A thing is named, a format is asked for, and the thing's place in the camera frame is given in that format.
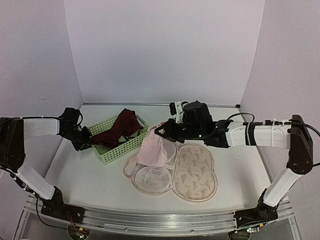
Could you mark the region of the green plastic basket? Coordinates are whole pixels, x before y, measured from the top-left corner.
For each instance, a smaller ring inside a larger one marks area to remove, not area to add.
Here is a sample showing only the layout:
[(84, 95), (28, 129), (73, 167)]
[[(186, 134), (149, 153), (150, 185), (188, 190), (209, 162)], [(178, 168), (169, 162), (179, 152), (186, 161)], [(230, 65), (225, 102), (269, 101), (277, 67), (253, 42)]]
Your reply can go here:
[[(141, 147), (142, 142), (146, 134), (148, 133), (150, 126), (137, 113), (135, 115), (137, 121), (142, 126), (142, 129), (128, 137), (128, 141), (123, 141), (119, 146), (115, 148), (104, 147), (102, 145), (93, 145), (93, 149), (97, 157), (102, 161), (104, 165), (107, 165), (108, 163), (111, 163), (112, 161), (124, 156), (125, 154), (133, 151), (134, 149)], [(108, 119), (105, 119), (88, 127), (92, 136), (109, 130), (113, 126), (117, 117), (117, 115), (112, 116)]]

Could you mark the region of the pink bra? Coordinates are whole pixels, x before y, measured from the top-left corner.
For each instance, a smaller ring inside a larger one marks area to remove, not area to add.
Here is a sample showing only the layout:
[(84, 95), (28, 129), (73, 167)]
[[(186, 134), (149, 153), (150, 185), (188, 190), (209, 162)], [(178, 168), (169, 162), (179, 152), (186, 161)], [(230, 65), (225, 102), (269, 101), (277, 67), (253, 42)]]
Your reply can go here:
[(168, 159), (168, 154), (163, 147), (163, 138), (155, 134), (155, 129), (161, 124), (153, 126), (142, 141), (139, 152), (136, 155), (138, 164), (149, 167), (163, 167)]

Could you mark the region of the dark red bra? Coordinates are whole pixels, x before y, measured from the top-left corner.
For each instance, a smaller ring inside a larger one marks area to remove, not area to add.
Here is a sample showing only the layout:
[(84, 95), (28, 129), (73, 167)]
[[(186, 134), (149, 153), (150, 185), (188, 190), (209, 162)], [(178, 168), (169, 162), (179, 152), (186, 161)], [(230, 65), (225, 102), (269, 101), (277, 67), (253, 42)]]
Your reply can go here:
[(143, 127), (138, 122), (135, 111), (125, 108), (110, 129), (93, 136), (93, 142), (95, 145), (113, 149), (122, 144), (120, 142), (121, 137), (128, 140), (129, 137), (142, 129)]

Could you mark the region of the patterned beige laundry bag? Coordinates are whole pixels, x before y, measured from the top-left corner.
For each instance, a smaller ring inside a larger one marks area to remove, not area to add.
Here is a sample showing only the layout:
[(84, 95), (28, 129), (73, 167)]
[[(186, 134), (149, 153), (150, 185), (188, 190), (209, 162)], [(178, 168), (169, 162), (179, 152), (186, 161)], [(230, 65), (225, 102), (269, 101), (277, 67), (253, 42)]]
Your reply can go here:
[(123, 174), (132, 185), (145, 194), (160, 195), (173, 191), (190, 202), (205, 202), (217, 192), (214, 157), (198, 144), (163, 143), (168, 154), (164, 166), (147, 166), (137, 163), (132, 156), (123, 167)]

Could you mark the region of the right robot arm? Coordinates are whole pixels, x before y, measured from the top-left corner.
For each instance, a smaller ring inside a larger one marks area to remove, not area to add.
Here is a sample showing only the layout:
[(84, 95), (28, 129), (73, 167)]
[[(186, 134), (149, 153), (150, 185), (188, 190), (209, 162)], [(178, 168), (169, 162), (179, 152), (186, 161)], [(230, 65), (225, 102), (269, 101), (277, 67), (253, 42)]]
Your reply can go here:
[(314, 167), (314, 143), (310, 132), (315, 127), (300, 115), (290, 119), (263, 121), (236, 120), (242, 113), (213, 120), (205, 103), (172, 102), (171, 118), (156, 127), (155, 134), (171, 142), (202, 141), (215, 148), (259, 148), (272, 174), (272, 183), (262, 194), (261, 203), (252, 209), (252, 218), (262, 222), (296, 181)]

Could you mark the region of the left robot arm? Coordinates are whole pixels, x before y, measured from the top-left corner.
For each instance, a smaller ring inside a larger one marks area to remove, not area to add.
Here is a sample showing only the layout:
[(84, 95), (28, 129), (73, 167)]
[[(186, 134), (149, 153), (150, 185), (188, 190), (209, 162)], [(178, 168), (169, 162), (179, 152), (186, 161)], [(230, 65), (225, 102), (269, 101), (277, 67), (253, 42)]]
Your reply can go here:
[(48, 137), (61, 137), (79, 152), (93, 145), (92, 134), (82, 126), (80, 110), (67, 107), (60, 116), (20, 116), (0, 119), (0, 168), (11, 174), (21, 188), (51, 200), (57, 188), (47, 182), (35, 164), (45, 156)]

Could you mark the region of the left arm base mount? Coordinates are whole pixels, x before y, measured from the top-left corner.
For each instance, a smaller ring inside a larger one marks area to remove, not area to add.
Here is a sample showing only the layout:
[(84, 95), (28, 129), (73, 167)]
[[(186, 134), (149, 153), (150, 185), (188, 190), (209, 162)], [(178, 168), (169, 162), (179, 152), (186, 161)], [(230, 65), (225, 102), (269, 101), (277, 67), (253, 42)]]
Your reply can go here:
[(39, 198), (42, 201), (41, 214), (59, 220), (70, 221), (74, 224), (81, 224), (84, 218), (85, 209), (80, 206), (66, 204), (63, 200), (62, 191), (54, 187), (51, 199)]

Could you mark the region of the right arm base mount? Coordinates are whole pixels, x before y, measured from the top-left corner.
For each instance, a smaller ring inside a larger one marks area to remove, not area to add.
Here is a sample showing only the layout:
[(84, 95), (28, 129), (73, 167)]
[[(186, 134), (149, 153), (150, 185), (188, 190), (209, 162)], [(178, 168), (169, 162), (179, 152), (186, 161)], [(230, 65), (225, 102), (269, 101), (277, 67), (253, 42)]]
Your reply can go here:
[(278, 219), (277, 209), (279, 204), (270, 206), (263, 201), (266, 190), (259, 197), (256, 207), (235, 211), (233, 217), (236, 221), (237, 230), (249, 228), (250, 226), (257, 227), (260, 224), (267, 224)]

